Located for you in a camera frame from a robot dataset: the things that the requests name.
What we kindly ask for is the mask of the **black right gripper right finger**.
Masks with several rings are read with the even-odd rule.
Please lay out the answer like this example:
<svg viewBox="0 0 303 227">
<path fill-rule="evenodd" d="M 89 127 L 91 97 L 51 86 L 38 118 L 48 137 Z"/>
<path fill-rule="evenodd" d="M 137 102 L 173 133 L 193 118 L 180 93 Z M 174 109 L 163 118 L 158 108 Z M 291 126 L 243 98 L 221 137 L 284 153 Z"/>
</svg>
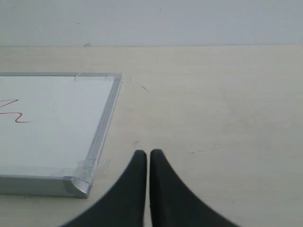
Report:
<svg viewBox="0 0 303 227">
<path fill-rule="evenodd" d="M 161 149 L 150 153 L 150 210 L 154 227 L 236 227 L 202 202 L 179 178 Z"/>
</svg>

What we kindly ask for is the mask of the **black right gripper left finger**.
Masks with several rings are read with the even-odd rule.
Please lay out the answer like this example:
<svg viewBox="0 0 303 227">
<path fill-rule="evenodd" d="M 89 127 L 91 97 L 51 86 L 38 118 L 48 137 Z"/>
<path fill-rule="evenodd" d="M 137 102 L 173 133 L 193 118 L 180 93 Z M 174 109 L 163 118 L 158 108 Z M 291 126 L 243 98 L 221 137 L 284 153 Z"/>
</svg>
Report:
<svg viewBox="0 0 303 227">
<path fill-rule="evenodd" d="M 147 156 L 136 150 L 117 182 L 93 206 L 65 227 L 142 227 L 147 182 Z"/>
</svg>

